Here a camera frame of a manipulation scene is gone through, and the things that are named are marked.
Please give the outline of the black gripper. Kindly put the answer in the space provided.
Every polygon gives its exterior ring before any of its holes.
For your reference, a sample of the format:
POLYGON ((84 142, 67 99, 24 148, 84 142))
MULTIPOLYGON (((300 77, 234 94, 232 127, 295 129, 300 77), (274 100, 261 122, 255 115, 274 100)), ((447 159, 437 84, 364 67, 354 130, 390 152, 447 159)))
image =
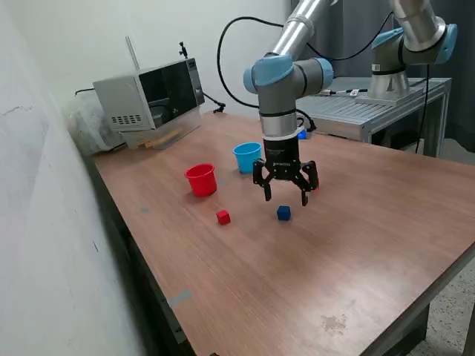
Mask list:
POLYGON ((264 140, 265 161, 253 162, 253 182, 263 191, 265 200, 272 198, 271 181, 295 181, 301 190, 301 204, 308 204, 307 194, 319 187, 317 166, 314 161, 302 162, 299 156, 298 138, 296 136, 281 141, 264 140))

